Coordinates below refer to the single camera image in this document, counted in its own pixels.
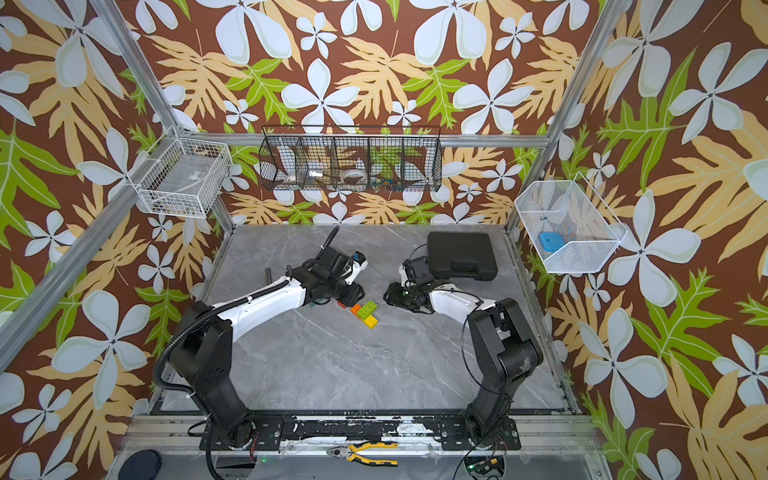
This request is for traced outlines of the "blue object in basket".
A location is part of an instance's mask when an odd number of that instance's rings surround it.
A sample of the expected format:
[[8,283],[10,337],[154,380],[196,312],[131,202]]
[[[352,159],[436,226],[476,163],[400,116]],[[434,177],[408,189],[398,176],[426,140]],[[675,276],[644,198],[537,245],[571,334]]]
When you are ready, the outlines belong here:
[[566,245],[565,238],[558,232],[541,232],[538,240],[546,253],[555,253]]

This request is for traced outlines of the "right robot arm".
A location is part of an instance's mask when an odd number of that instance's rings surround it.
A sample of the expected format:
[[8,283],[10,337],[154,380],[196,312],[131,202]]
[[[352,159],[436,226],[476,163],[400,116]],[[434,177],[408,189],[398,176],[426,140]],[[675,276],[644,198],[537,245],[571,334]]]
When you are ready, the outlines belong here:
[[484,299],[450,283],[413,286],[391,283],[384,301],[413,313],[441,314],[469,333],[479,391],[465,413],[472,443],[486,446],[511,428],[508,412],[520,385],[543,362],[544,355],[519,304],[511,298]]

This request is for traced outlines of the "yellow lego brick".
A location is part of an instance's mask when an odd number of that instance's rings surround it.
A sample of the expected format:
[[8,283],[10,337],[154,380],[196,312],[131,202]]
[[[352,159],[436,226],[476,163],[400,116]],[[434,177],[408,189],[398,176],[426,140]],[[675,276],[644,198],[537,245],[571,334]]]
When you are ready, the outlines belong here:
[[374,329],[378,324],[378,320],[373,315],[365,317],[362,322],[370,329]]

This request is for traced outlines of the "black round disc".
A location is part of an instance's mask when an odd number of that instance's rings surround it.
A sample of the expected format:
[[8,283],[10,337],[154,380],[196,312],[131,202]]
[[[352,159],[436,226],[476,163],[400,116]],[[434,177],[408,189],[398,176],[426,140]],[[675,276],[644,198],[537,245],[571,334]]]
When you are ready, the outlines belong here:
[[132,454],[118,472],[119,480],[156,480],[162,468],[161,455],[151,449]]

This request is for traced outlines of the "black mounting rail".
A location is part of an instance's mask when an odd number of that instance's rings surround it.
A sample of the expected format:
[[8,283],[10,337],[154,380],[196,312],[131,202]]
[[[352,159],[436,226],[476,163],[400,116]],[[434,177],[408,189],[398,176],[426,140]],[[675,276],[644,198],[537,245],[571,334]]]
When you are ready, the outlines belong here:
[[442,451],[500,448],[517,451],[520,434],[510,415],[493,420],[486,429],[465,410],[395,411],[252,411],[234,430],[199,422],[188,430],[213,450],[285,451],[291,442],[338,441],[408,442]]

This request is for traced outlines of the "lime green lego brick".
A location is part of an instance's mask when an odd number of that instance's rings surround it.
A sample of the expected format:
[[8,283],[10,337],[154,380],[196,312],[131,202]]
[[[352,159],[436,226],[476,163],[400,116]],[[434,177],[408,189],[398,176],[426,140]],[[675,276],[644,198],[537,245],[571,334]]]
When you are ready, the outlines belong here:
[[365,320],[372,316],[377,308],[378,305],[374,301],[368,301],[358,310],[357,315],[360,319]]

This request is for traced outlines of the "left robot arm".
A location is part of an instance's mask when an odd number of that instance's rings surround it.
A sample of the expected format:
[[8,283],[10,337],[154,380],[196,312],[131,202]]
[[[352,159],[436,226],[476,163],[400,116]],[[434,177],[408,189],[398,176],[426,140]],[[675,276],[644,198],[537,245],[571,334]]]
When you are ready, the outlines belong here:
[[195,302],[153,370],[163,390],[188,395],[206,416],[208,432],[229,447],[251,442],[252,414],[231,381],[232,350],[245,334],[309,304],[336,301],[352,307],[365,296],[357,277],[367,267],[361,252],[346,255],[324,245],[313,258],[244,296],[208,305]]

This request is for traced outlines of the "black plastic tool case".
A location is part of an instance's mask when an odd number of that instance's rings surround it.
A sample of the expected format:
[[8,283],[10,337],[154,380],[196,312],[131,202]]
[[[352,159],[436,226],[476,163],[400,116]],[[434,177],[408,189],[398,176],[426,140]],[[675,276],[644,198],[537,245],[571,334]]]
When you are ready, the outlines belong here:
[[498,274],[491,238],[486,233],[431,232],[427,265],[437,279],[491,281]]

